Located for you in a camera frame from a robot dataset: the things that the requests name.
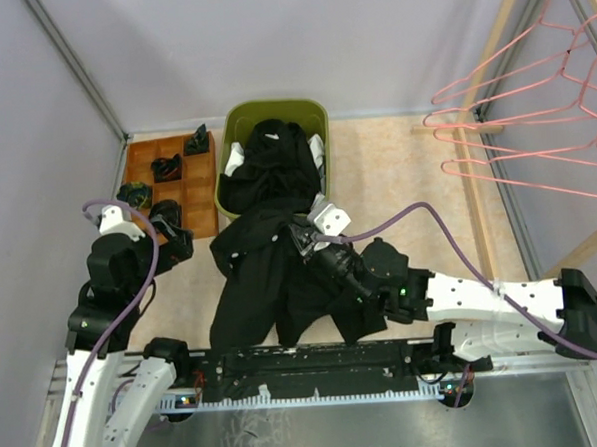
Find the pink hanger of grey shirt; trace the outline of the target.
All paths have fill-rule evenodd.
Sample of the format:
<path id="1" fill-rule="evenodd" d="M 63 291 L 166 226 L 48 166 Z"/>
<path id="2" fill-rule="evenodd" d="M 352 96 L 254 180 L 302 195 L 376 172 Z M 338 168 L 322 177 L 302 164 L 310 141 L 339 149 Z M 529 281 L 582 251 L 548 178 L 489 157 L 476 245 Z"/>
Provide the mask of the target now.
<path id="1" fill-rule="evenodd" d="M 458 157 L 441 165 L 443 172 L 467 180 L 530 187 L 597 200 L 597 126 L 592 139 L 579 146 L 519 151 L 465 138 L 465 128 L 435 128 L 433 136 L 456 146 Z"/>

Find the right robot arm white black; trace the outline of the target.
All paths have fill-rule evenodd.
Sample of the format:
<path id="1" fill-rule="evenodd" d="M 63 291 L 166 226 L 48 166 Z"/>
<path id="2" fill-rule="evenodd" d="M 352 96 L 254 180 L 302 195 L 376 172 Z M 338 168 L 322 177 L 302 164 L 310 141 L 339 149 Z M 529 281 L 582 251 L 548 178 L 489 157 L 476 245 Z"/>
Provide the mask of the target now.
<path id="1" fill-rule="evenodd" d="M 340 291 L 335 313 L 434 324 L 431 354 L 444 371 L 493 355 L 547 350 L 597 360 L 597 292 L 582 271 L 483 282 L 412 268 L 406 255 L 379 237 L 357 252 L 307 225 L 292 224 L 290 235 L 310 271 Z"/>

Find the black shirt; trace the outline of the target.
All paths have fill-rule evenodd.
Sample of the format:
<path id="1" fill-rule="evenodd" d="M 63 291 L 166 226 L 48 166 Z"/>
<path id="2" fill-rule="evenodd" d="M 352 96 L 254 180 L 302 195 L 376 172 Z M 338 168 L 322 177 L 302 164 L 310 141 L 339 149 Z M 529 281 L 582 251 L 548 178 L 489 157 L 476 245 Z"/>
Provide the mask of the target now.
<path id="1" fill-rule="evenodd" d="M 306 224 L 308 206 L 300 198 L 259 203 L 211 242 L 214 263 L 225 277 L 209 332 L 213 349 L 260 345 L 271 329 L 281 346 L 293 347 L 324 316 L 348 344 L 387 328 L 377 308 L 304 263 L 291 226 Z"/>
<path id="2" fill-rule="evenodd" d="M 264 202 L 293 199 L 310 207 L 322 189 L 304 129 L 295 122 L 267 119 L 255 125 L 243 144 L 243 165 L 220 175 L 218 200 L 241 215 Z"/>

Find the pink hanger of white shirt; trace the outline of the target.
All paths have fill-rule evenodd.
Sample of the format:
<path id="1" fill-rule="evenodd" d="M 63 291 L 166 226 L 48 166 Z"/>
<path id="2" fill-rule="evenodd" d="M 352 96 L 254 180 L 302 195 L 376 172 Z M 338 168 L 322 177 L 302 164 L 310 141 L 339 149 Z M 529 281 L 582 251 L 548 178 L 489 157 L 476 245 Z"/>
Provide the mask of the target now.
<path id="1" fill-rule="evenodd" d="M 580 42 L 516 67 L 495 92 L 430 114 L 424 125 L 465 128 L 468 140 L 519 151 L 579 146 L 597 126 L 597 53 Z"/>

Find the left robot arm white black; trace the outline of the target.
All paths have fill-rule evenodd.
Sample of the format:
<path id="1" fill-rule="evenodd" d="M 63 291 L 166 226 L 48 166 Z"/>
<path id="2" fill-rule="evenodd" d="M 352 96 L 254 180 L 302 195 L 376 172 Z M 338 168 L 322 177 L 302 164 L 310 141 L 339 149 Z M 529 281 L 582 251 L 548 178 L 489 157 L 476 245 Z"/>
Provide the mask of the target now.
<path id="1" fill-rule="evenodd" d="M 68 319 L 66 389 L 52 447 L 137 447 L 162 395 L 193 377 L 185 342 L 154 338 L 123 396 L 115 380 L 155 276 L 192 257 L 193 233 L 153 214 L 142 230 L 113 205 L 87 257 L 89 279 Z"/>

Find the white shirt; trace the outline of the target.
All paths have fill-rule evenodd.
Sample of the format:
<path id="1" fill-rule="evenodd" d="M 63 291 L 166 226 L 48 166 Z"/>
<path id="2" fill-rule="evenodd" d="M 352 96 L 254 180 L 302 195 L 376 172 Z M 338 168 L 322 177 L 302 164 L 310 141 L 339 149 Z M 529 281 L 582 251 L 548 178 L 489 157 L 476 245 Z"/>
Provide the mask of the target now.
<path id="1" fill-rule="evenodd" d="M 320 173 L 324 171 L 325 161 L 325 146 L 322 138 L 319 134 L 314 134 L 308 140 L 308 146 L 310 147 L 314 165 Z M 231 153 L 225 164 L 224 173 L 227 176 L 232 176 L 237 168 L 243 165 L 245 159 L 244 149 L 240 142 L 234 142 L 231 144 Z"/>

